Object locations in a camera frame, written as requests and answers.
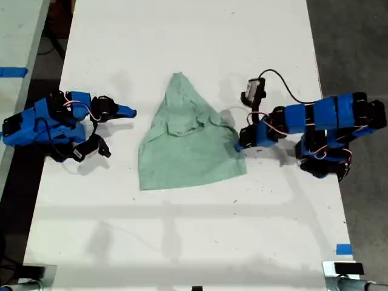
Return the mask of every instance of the gray floor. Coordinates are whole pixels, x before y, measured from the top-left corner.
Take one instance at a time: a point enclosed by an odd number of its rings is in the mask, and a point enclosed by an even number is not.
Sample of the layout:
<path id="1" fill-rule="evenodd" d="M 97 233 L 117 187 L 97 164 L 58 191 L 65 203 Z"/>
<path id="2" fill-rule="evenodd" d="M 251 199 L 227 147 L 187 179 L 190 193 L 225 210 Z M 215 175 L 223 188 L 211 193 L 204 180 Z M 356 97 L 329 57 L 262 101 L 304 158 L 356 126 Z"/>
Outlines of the gray floor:
<path id="1" fill-rule="evenodd" d="M 324 95 L 364 91 L 388 108 L 388 0 L 307 0 Z M 40 52 L 50 49 L 41 41 Z M 37 58 L 33 77 L 59 79 L 56 52 Z M 388 129 L 354 141 L 341 182 L 355 259 L 366 278 L 388 284 Z"/>

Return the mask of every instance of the red and white wire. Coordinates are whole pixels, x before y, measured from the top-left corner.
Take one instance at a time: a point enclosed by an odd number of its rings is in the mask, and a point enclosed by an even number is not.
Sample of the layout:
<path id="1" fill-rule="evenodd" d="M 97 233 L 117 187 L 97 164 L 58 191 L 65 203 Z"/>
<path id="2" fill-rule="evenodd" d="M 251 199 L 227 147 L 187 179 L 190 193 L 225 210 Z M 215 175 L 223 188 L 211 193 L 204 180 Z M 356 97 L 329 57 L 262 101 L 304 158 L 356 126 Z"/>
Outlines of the red and white wire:
<path id="1" fill-rule="evenodd" d="M 248 122 L 249 125 L 251 125 L 251 123 L 249 122 L 249 116 L 252 115 L 253 113 L 262 114 L 262 115 L 264 115 L 265 117 L 268 117 L 268 118 L 269 118 L 269 115 L 266 114 L 266 113 L 264 113 L 264 112 L 259 112 L 259 111 L 250 112 L 250 113 L 247 115 L 247 122 Z M 274 131 L 280 133 L 281 135 L 288 135 L 288 133 L 282 132 L 282 131 L 280 131 L 280 130 L 274 128 L 274 126 L 270 125 L 268 122 L 266 122 L 266 121 L 263 120 L 263 119 L 262 119 L 262 122 L 264 122 L 264 124 L 265 124 L 266 126 L 268 126 L 269 128 L 273 129 Z"/>
<path id="2" fill-rule="evenodd" d="M 67 100 L 67 102 L 66 102 L 65 104 L 63 104 L 63 106 L 68 107 L 68 106 L 70 106 L 70 105 L 73 104 L 73 103 L 82 104 L 82 105 L 84 105 L 84 106 L 86 107 L 86 109 L 87 109 L 87 111 L 89 112 L 90 116 L 91 116 L 95 121 L 101 120 L 101 117 L 98 118 L 98 119 L 94 117 L 94 115 L 93 115 L 92 111 L 90 110 L 89 106 L 86 105 L 85 103 L 83 103 L 83 102 L 81 102 L 81 101 L 77 101 L 77 100 L 71 100 L 71 101 L 69 101 L 66 97 L 65 97 L 65 99 Z"/>

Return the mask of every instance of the green towel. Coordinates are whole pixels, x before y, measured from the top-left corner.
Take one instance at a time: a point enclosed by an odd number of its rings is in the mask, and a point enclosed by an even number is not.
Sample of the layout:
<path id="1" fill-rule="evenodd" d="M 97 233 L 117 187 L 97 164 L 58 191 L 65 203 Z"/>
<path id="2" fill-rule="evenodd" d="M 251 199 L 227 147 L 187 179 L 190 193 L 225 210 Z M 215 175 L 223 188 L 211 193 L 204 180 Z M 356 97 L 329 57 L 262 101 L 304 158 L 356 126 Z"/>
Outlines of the green towel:
<path id="1" fill-rule="evenodd" d="M 236 131 L 175 73 L 139 148 L 141 190 L 190 187 L 247 173 Z"/>

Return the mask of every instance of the black cable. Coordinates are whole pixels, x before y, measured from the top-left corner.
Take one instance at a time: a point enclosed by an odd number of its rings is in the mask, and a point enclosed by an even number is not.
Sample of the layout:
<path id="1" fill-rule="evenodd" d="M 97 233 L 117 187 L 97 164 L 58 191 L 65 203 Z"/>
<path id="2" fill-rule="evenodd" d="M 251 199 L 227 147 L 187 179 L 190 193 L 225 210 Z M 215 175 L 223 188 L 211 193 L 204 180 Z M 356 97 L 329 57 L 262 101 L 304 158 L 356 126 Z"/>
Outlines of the black cable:
<path id="1" fill-rule="evenodd" d="M 49 53 L 51 53 L 55 48 L 53 47 L 51 50 L 47 51 L 47 52 L 44 52 L 44 53 L 37 53 L 38 56 L 44 56 L 44 55 L 48 55 Z"/>
<path id="2" fill-rule="evenodd" d="M 8 262 L 11 262 L 12 264 L 15 264 L 15 265 L 18 265 L 19 263 L 18 262 L 16 262 L 14 259 L 11 259 L 9 256 L 7 256 L 7 255 L 3 255 L 2 256 L 2 258 L 3 259 L 6 259 Z"/>
<path id="3" fill-rule="evenodd" d="M 56 147 L 55 147 L 55 144 L 54 144 L 54 141 L 51 137 L 51 134 L 50 134 L 50 127 L 49 127 L 49 124 L 47 123 L 47 120 L 44 119 L 43 117 L 38 117 L 35 119 L 35 125 L 34 125 L 34 131 L 36 131 L 36 126 L 38 125 L 38 121 L 41 120 L 44 122 L 45 126 L 46 126 L 46 131 L 47 131 L 47 135 L 48 135 L 48 140 L 50 141 L 50 144 L 53 148 L 54 151 L 56 151 L 59 155 L 61 155 L 62 157 L 64 158 L 68 158 L 67 155 L 64 155 L 63 153 L 61 153 Z"/>
<path id="4" fill-rule="evenodd" d="M 278 77 L 282 80 L 282 82 L 283 82 L 285 88 L 287 89 L 287 91 L 288 91 L 288 93 L 290 94 L 290 96 L 292 97 L 292 99 L 294 99 L 296 102 L 301 103 L 301 104 L 313 104 L 313 103 L 319 101 L 319 100 L 316 100 L 316 101 L 312 101 L 312 102 L 303 102 L 303 101 L 300 101 L 300 100 L 296 99 L 295 96 L 291 93 L 291 90 L 290 90 L 289 86 L 287 85 L 286 81 L 284 80 L 284 78 L 282 77 L 282 75 L 280 75 L 280 73 L 277 72 L 276 70 L 274 70 L 274 69 L 267 69 L 267 70 L 264 70 L 264 71 L 262 71 L 261 74 L 259 75 L 259 78 L 261 78 L 262 75 L 265 74 L 266 72 L 272 72 L 272 73 L 277 74 Z"/>

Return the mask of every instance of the blue tape strip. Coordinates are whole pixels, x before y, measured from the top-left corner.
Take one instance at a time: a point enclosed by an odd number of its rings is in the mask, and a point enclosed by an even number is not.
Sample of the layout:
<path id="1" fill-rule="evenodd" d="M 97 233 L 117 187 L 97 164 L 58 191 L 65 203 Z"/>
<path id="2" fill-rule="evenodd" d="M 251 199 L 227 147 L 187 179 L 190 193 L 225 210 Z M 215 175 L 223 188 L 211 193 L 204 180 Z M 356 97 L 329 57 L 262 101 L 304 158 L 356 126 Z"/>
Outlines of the blue tape strip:
<path id="1" fill-rule="evenodd" d="M 336 248 L 337 255 L 353 255 L 351 244 L 337 244 Z"/>
<path id="2" fill-rule="evenodd" d="M 0 67 L 0 78 L 24 78 L 27 73 L 27 68 Z"/>

